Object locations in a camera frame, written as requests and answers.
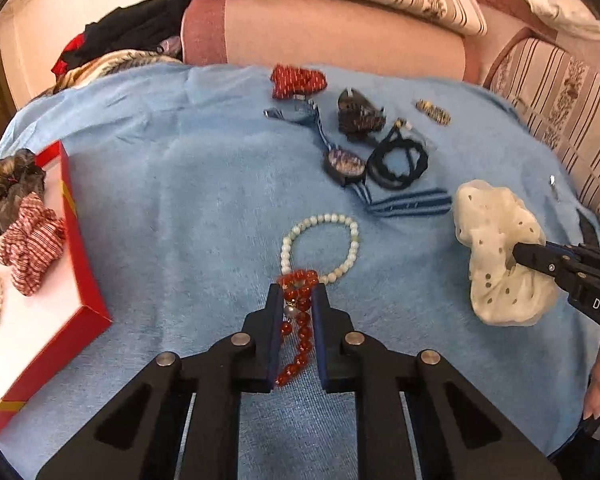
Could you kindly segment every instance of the white scrunchie with holes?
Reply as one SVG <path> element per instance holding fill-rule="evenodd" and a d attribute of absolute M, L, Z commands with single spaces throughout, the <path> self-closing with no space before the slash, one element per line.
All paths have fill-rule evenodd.
<path fill-rule="evenodd" d="M 489 325 L 533 325 L 557 297 L 554 279 L 516 264 L 518 242 L 545 245 L 536 218 L 507 187 L 483 180 L 462 184 L 453 204 L 456 237 L 471 249 L 471 304 Z"/>

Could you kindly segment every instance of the red beaded bracelet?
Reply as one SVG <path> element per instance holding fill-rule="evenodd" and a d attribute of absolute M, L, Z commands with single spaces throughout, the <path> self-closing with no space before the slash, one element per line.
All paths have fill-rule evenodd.
<path fill-rule="evenodd" d="M 278 284 L 285 294 L 285 316 L 296 321 L 298 326 L 298 354 L 294 361 L 284 367 L 276 377 L 276 385 L 284 386 L 296 377 L 309 362 L 309 353 L 314 348 L 311 338 L 314 331 L 311 329 L 311 292 L 318 282 L 318 273 L 315 270 L 298 269 L 294 272 L 278 277 Z M 290 321 L 285 320 L 280 327 L 282 341 L 293 332 Z"/>

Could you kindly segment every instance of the red box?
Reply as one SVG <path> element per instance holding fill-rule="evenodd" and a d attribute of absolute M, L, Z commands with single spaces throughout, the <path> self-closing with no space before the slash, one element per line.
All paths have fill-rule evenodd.
<path fill-rule="evenodd" d="M 68 157 L 57 140 L 36 156 L 46 170 L 45 204 L 63 217 L 67 240 L 30 297 L 0 265 L 0 431 L 24 404 L 112 323 L 82 245 Z"/>

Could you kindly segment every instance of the black necklace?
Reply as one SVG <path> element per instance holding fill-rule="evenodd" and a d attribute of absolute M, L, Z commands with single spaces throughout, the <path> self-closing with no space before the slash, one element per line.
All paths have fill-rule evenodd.
<path fill-rule="evenodd" d="M 400 128 L 404 121 L 398 119 L 392 126 L 389 134 L 380 141 L 366 161 L 366 173 L 383 189 L 398 191 L 408 188 L 419 179 L 429 166 L 429 156 L 422 143 L 414 139 L 404 139 Z M 393 150 L 404 150 L 404 155 L 409 163 L 409 173 L 396 175 L 384 163 L 384 158 Z M 413 152 L 418 153 L 417 162 L 414 161 Z"/>

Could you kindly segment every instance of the red clothing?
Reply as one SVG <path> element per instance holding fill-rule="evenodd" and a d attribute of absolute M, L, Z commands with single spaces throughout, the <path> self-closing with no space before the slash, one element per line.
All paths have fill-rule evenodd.
<path fill-rule="evenodd" d="M 84 32 L 81 32 L 75 38 L 73 38 L 69 43 L 66 44 L 66 47 L 62 50 L 62 53 L 60 54 L 60 57 L 58 58 L 58 61 L 56 61 L 56 64 L 51 69 L 51 72 L 56 74 L 56 81 L 62 74 L 65 74 L 67 72 L 66 69 L 67 69 L 68 65 L 67 65 L 67 63 L 62 61 L 62 54 L 65 52 L 71 52 L 72 50 L 77 50 L 78 48 L 80 48 L 83 45 L 84 45 Z"/>

